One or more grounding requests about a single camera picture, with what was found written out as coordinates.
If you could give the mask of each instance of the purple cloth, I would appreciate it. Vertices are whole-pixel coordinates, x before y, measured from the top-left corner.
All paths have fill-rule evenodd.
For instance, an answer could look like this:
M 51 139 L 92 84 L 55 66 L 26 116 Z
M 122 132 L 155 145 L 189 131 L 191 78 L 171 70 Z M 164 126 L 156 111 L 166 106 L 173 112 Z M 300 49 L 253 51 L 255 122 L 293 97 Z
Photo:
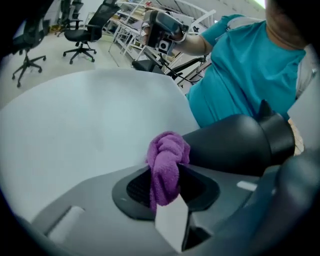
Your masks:
M 166 206 L 180 193 L 177 164 L 189 163 L 190 146 L 177 133 L 166 131 L 155 137 L 147 152 L 151 169 L 150 208 Z

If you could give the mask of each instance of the white floor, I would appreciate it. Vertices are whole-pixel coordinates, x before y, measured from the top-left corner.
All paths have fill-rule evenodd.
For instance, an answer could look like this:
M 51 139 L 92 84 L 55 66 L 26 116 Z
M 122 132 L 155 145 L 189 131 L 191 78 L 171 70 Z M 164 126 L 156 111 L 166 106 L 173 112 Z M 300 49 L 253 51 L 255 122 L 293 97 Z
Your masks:
M 36 64 L 42 67 L 42 73 L 38 73 L 38 68 L 28 68 L 20 81 L 20 88 L 17 88 L 20 71 L 16 73 L 15 80 L 12 80 L 12 75 L 13 72 L 23 64 L 25 53 L 23 53 L 23 55 L 16 53 L 15 55 L 11 54 L 5 57 L 1 63 L 0 69 L 0 109 L 23 92 L 56 77 L 74 72 L 101 68 L 131 68 L 132 60 L 120 54 L 120 48 L 117 45 L 114 44 L 112 46 L 111 54 L 117 60 L 119 67 L 108 52 L 110 42 L 98 41 L 90 43 L 89 45 L 97 51 L 96 54 L 93 54 L 95 62 L 92 63 L 91 58 L 84 54 L 79 54 L 73 60 L 73 64 L 70 65 L 69 61 L 74 53 L 67 53 L 66 57 L 63 57 L 63 52 L 75 49 L 75 43 L 66 40 L 63 34 L 60 37 L 57 37 L 54 34 L 46 36 L 41 44 L 34 49 L 31 49 L 28 54 L 30 59 L 46 55 L 46 61 L 40 59 L 36 62 Z

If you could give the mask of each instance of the person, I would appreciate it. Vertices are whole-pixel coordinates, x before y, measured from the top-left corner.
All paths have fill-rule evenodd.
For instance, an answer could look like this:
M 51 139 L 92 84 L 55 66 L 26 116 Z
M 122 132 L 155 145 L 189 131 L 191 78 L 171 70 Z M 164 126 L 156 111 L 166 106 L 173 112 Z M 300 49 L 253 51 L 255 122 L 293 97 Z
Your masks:
M 262 100 L 289 119 L 307 42 L 275 0 L 266 0 L 265 14 L 264 21 L 229 31 L 228 22 L 242 15 L 223 16 L 201 35 L 188 35 L 176 45 L 192 56 L 211 53 L 212 65 L 186 95 L 200 127 L 234 114 L 254 117 Z

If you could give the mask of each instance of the table surface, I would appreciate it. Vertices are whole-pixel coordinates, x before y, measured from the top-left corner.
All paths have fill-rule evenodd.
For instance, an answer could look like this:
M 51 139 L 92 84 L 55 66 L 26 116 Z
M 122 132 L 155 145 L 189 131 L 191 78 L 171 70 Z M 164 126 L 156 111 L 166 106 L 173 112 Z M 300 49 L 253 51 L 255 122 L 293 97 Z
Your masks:
M 145 161 L 158 134 L 199 128 L 171 77 L 97 69 L 42 83 L 0 112 L 0 185 L 28 221 L 78 183 Z

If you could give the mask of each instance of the t-shirt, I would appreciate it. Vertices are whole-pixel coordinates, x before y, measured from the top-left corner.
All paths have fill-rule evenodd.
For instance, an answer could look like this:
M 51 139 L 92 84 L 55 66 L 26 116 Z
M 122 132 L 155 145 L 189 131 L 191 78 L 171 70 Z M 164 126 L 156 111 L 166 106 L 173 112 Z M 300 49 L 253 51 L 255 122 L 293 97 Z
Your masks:
M 298 65 L 306 52 L 273 43 L 266 21 L 227 31 L 239 16 L 223 16 L 202 34 L 213 46 L 212 65 L 187 94 L 200 127 L 235 114 L 255 116 L 262 100 L 287 117 L 295 102 Z

